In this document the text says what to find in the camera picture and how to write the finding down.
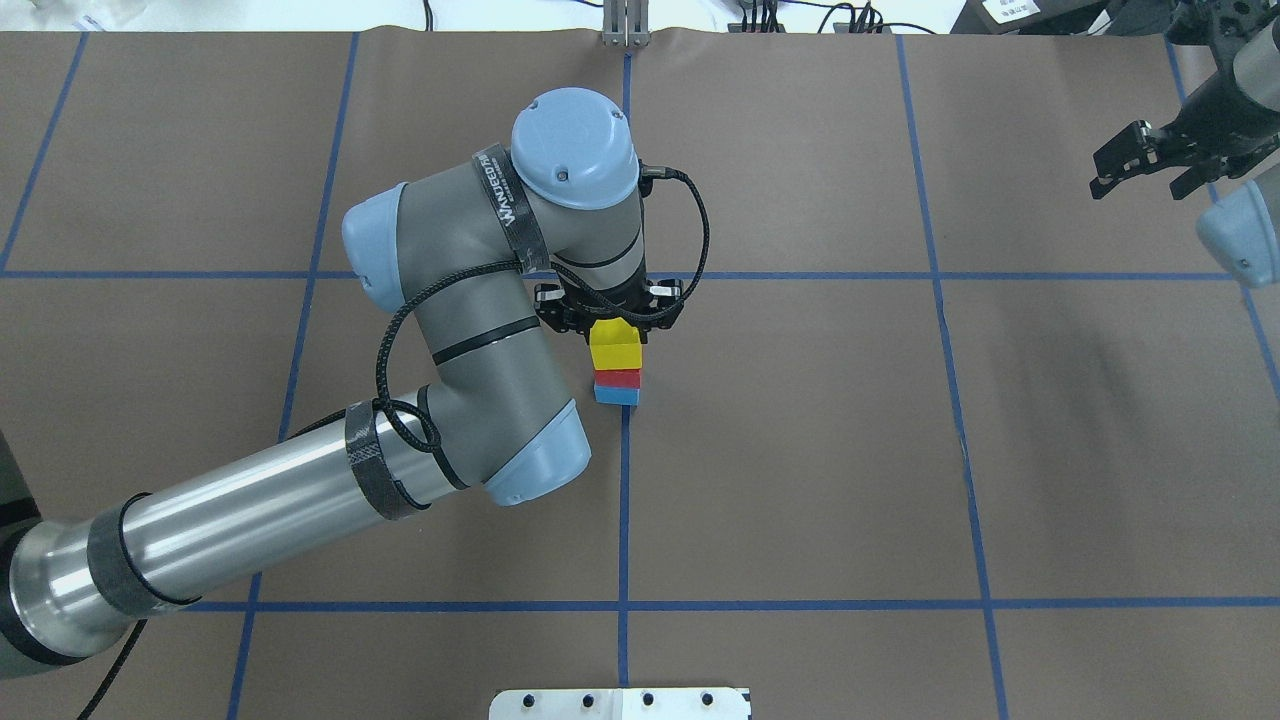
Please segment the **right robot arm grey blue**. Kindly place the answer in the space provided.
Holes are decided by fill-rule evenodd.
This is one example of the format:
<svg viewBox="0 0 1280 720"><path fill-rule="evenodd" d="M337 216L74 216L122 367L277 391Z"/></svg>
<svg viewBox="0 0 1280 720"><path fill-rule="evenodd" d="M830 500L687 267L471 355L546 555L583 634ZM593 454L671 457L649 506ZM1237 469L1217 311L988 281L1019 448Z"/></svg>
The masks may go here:
<svg viewBox="0 0 1280 720"><path fill-rule="evenodd" d="M1164 32L1172 45L1206 46L1215 72L1165 126L1134 120L1093 154L1091 195L1179 168L1181 200L1222 179L1240 181L1277 152L1279 26L1271 1L1176 1ZM1277 283L1277 168L1216 200L1196 233L1216 263L1251 290Z"/></svg>

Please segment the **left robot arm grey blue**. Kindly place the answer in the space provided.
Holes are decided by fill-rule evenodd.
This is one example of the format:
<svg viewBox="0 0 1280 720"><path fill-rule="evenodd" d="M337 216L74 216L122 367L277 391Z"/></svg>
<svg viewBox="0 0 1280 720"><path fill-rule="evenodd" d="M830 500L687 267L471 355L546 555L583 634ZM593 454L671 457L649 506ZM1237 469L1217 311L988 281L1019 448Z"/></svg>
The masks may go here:
<svg viewBox="0 0 1280 720"><path fill-rule="evenodd" d="M351 208L346 254L390 322L375 396L86 521L41 518L3 451L3 678L79 664L138 621L479 487L500 506L579 477L590 447L547 331L667 329L691 284L646 273L654 181L609 97L553 88L509 141Z"/></svg>

